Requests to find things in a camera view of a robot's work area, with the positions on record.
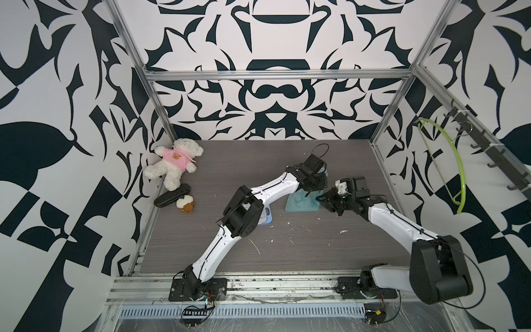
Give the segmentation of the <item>teal transparent ruler set case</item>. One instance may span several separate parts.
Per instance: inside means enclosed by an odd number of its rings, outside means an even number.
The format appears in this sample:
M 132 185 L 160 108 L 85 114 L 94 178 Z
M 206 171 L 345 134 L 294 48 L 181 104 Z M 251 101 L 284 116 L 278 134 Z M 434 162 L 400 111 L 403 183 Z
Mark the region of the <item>teal transparent ruler set case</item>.
M 319 210 L 320 203 L 316 201 L 319 195 L 324 193 L 326 187 L 312 192 L 298 190 L 288 195 L 285 210 L 286 212 L 316 212 Z

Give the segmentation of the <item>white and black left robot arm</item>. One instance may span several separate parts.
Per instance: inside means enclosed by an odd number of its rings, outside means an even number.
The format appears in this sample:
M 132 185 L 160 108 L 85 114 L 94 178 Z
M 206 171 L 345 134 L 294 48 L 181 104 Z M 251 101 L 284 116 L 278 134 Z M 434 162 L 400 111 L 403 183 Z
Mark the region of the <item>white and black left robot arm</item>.
M 287 167 L 264 185 L 238 188 L 217 222 L 219 230 L 215 238 L 202 256 L 183 271 L 185 286 L 193 294 L 206 287 L 235 244 L 257 228 L 266 206 L 300 190 L 319 192 L 326 186 L 326 162 L 311 154 L 303 163 Z

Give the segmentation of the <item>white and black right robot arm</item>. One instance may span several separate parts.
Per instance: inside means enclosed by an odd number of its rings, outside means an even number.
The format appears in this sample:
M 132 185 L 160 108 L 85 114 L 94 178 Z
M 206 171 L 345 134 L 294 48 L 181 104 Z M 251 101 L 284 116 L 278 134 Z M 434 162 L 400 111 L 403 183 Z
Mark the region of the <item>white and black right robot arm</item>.
M 414 293 L 425 304 L 473 293 L 467 256 L 458 239 L 437 235 L 415 224 L 392 207 L 385 197 L 372 195 L 365 177 L 338 180 L 334 188 L 316 199 L 338 216 L 346 211 L 361 216 L 385 231 L 410 255 L 408 266 L 373 264 L 363 267 L 357 285 L 343 286 L 342 292 L 358 291 L 365 297 L 373 297 L 383 289 L 406 291 Z

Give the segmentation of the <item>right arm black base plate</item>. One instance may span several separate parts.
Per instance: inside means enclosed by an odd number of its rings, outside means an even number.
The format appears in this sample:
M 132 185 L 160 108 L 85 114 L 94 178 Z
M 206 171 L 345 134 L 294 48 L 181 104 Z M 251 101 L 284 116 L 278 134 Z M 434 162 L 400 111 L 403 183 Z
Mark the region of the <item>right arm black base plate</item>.
M 365 277 L 339 277 L 335 292 L 343 300 L 381 300 L 397 299 L 398 293 L 394 289 L 383 289 L 376 286 Z

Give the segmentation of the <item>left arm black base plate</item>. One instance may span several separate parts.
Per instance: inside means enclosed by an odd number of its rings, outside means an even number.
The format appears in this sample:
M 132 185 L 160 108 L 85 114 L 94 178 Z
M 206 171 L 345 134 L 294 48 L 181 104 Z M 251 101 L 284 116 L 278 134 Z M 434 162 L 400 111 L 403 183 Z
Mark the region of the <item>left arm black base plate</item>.
M 227 288 L 228 280 L 225 278 L 213 278 L 198 285 L 191 285 L 184 279 L 173 279 L 168 300 L 170 302 L 199 301 L 206 297 L 210 300 L 217 300 L 227 294 Z

